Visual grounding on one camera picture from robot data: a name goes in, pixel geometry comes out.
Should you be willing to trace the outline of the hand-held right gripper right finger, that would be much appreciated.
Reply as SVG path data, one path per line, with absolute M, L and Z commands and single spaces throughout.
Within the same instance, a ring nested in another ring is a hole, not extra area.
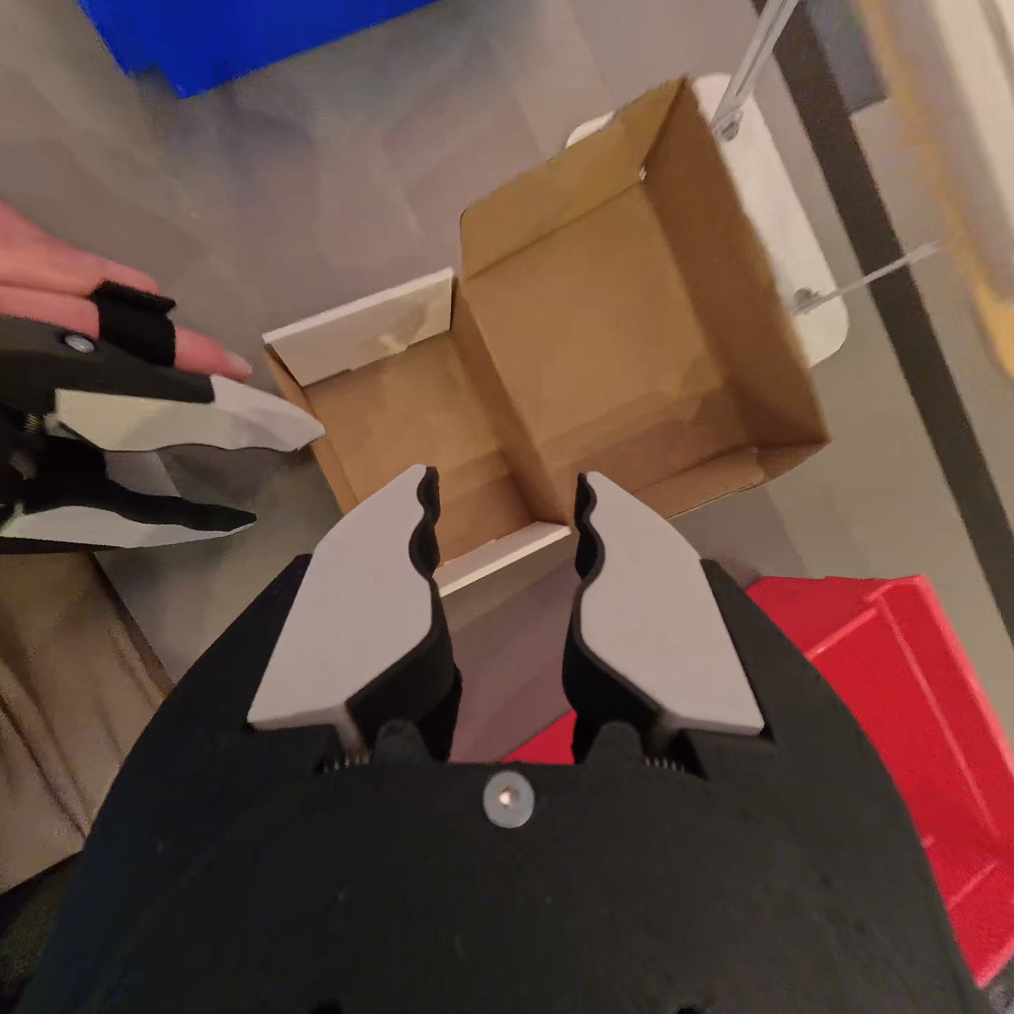
M 695 763 L 695 734 L 763 753 L 763 710 L 700 555 L 601 473 L 578 476 L 574 520 L 562 664 L 574 762 L 611 724 L 634 731 L 649 763 Z

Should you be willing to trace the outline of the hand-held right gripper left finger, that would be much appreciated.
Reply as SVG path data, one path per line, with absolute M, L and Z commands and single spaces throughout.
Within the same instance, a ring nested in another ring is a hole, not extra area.
M 370 753 L 390 721 L 449 759 L 463 679 L 441 595 L 439 474 L 416 464 L 313 551 L 247 713 L 258 730 L 329 726 Z

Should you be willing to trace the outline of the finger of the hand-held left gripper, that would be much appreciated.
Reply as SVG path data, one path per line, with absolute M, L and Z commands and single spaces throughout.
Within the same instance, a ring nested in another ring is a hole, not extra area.
M 220 376 L 207 402 L 56 390 L 45 419 L 45 463 L 143 495 L 179 491 L 162 453 L 180 447 L 294 452 L 322 438 L 323 424 L 285 399 Z
M 17 508 L 2 523 L 2 549 L 149 549 L 220 539 L 251 527 L 245 516 L 200 528 L 182 521 L 137 521 L 90 506 L 26 513 Z

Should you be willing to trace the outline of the brown cardboard box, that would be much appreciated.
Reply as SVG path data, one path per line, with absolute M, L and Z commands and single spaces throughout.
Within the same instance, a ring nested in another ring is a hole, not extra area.
M 344 512 L 438 470 L 443 594 L 565 539 L 579 474 L 671 518 L 829 442 L 712 135 L 728 82 L 663 83 L 475 202 L 459 272 L 262 337 Z

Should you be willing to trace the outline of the person's left hand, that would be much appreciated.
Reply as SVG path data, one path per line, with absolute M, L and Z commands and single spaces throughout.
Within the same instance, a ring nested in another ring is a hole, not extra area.
M 100 255 L 72 247 L 44 232 L 6 204 L 1 206 L 1 312 L 67 328 L 98 339 L 102 319 L 92 300 L 108 285 L 161 296 L 157 283 L 136 269 Z M 174 328 L 172 358 L 159 359 L 196 374 L 221 375 L 239 382 L 251 376 L 240 356 L 208 336 L 182 325 Z

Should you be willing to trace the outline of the beige upholstered seat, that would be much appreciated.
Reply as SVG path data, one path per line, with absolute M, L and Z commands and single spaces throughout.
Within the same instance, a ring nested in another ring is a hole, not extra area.
M 2 557 L 3 893 L 83 848 L 170 690 L 93 557 Z

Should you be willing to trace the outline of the red plastic bin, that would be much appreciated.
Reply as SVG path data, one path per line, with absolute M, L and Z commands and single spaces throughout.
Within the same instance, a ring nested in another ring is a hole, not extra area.
M 989 1012 L 1012 958 L 1012 756 L 921 577 L 703 565 L 765 726 L 649 744 L 649 703 L 565 621 L 580 1012 Z

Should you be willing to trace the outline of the blue plastic bin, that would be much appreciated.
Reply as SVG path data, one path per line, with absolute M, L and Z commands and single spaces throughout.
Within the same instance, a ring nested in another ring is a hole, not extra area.
M 80 1 L 127 75 L 158 73 L 200 95 L 428 1 Z

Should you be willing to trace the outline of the clear acrylic rod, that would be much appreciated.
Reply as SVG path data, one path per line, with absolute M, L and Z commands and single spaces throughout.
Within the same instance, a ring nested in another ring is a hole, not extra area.
M 716 138 L 730 141 L 736 137 L 746 103 L 753 96 L 776 44 L 798 4 L 798 1 L 767 1 L 764 4 L 754 33 L 712 116 L 712 133 Z
M 885 266 L 869 272 L 862 278 L 835 288 L 827 293 L 818 293 L 808 288 L 801 288 L 794 294 L 793 302 L 791 304 L 791 313 L 793 316 L 809 314 L 834 301 L 842 300 L 847 295 L 870 287 L 873 282 L 887 278 L 902 269 L 908 269 L 917 262 L 942 254 L 946 247 L 948 247 L 948 243 L 941 241 L 924 243 L 923 245 L 906 252 L 901 257 L 892 260 Z

